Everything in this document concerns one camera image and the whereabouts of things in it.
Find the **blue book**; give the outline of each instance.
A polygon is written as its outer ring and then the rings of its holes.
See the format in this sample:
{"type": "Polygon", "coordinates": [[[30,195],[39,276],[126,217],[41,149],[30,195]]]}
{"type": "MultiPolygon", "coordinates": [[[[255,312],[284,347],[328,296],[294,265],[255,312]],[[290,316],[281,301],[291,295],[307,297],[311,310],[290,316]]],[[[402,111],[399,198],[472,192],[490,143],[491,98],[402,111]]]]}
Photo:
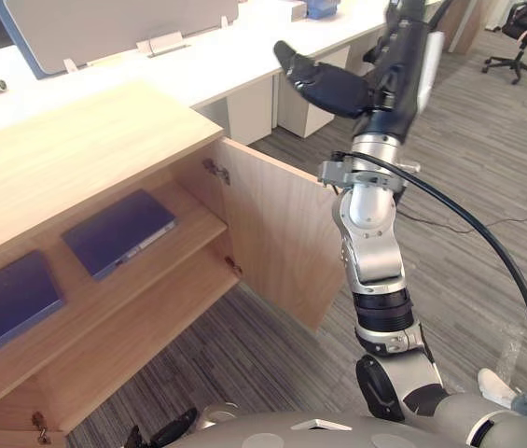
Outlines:
{"type": "Polygon", "coordinates": [[[62,308],[63,301],[40,252],[0,270],[0,347],[62,308]]]}
{"type": "Polygon", "coordinates": [[[81,222],[62,238],[96,280],[175,226],[175,216],[139,189],[81,222]]]}

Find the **gray carpet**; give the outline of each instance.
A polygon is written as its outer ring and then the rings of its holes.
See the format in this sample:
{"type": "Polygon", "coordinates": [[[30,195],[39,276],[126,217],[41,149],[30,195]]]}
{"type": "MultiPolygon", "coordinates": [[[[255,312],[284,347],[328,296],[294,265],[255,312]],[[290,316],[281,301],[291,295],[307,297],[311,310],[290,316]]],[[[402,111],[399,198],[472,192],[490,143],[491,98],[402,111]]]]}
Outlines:
{"type": "MultiPolygon", "coordinates": [[[[422,164],[423,179],[484,222],[527,217],[527,77],[512,86],[507,69],[480,73],[487,56],[515,53],[512,39],[485,32],[469,57],[444,55],[431,102],[405,151],[422,164]]],[[[278,128],[253,147],[315,172],[331,150],[348,149],[351,128],[349,120],[335,119],[306,140],[278,128]]],[[[401,208],[466,227],[415,189],[401,208]]],[[[527,222],[492,229],[527,277],[527,222]]],[[[490,248],[475,233],[456,234],[402,216],[396,234],[414,309],[447,388],[476,392],[478,369],[491,367],[527,390],[527,314],[490,248]]],[[[354,377],[362,350],[353,325],[345,290],[312,334],[246,287],[235,287],[77,427],[69,445],[118,447],[134,423],[150,434],[190,406],[202,409],[220,400],[249,413],[367,413],[354,377]]]]}

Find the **person's foot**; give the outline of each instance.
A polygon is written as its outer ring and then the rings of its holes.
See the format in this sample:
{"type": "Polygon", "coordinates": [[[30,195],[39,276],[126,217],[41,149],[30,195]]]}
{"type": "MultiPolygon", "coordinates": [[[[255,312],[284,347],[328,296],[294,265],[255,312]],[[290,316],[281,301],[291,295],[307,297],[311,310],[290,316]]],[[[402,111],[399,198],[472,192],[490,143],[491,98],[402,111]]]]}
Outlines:
{"type": "Polygon", "coordinates": [[[512,407],[512,400],[518,395],[489,369],[478,371],[478,388],[485,399],[508,409],[512,407]]]}

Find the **black cable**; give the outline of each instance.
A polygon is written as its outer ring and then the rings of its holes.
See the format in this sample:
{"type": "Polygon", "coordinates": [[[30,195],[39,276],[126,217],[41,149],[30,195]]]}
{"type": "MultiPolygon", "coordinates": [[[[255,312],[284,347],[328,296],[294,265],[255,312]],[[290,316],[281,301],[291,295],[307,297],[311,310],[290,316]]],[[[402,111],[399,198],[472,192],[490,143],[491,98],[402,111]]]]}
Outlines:
{"type": "MultiPolygon", "coordinates": [[[[434,227],[440,227],[442,229],[447,229],[449,231],[453,231],[454,233],[468,234],[468,233],[472,233],[473,231],[477,231],[477,229],[474,229],[474,228],[471,228],[471,229],[463,231],[463,230],[456,229],[456,228],[454,228],[453,226],[451,226],[449,224],[443,224],[441,222],[435,222],[435,221],[432,221],[432,220],[427,219],[425,217],[414,217],[412,215],[409,215],[406,212],[403,212],[401,209],[398,209],[397,213],[399,215],[407,218],[407,219],[412,220],[412,221],[422,222],[423,224],[428,224],[428,225],[434,226],[434,227]]],[[[504,217],[502,219],[497,219],[494,222],[490,222],[489,224],[485,224],[484,226],[485,227],[492,227],[492,226],[496,226],[497,224],[501,224],[502,222],[526,222],[526,221],[527,221],[527,217],[504,217]]]]}
{"type": "Polygon", "coordinates": [[[520,271],[520,268],[518,267],[514,259],[509,255],[506,248],[495,237],[495,235],[493,235],[489,229],[487,229],[478,219],[476,219],[470,212],[465,210],[460,204],[449,198],[447,195],[445,195],[435,187],[431,186],[430,184],[427,184],[417,176],[407,173],[406,171],[398,168],[397,166],[394,166],[391,163],[369,156],[368,154],[362,154],[357,152],[338,152],[335,153],[334,156],[356,157],[357,159],[362,159],[363,161],[369,161],[371,163],[374,163],[375,165],[378,165],[381,168],[388,170],[394,173],[395,175],[402,177],[405,180],[408,180],[412,185],[418,187],[422,191],[433,196],[438,201],[447,205],[450,210],[455,212],[459,217],[464,219],[468,224],[475,228],[477,232],[487,241],[487,243],[489,243],[489,245],[497,253],[499,258],[509,270],[512,278],[514,279],[514,282],[516,282],[516,285],[520,290],[520,294],[524,299],[524,303],[526,305],[527,310],[527,282],[524,278],[524,275],[520,271]]]}

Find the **cabinet door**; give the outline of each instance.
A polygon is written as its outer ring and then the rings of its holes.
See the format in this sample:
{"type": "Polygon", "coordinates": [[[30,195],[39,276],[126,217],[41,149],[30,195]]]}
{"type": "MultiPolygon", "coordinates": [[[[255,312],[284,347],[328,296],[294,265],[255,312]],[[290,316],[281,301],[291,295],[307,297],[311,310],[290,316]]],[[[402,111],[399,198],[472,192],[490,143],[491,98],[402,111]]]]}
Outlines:
{"type": "Polygon", "coordinates": [[[316,329],[344,279],[335,194],[312,175],[223,139],[216,161],[223,184],[234,261],[243,281],[316,329]]]}

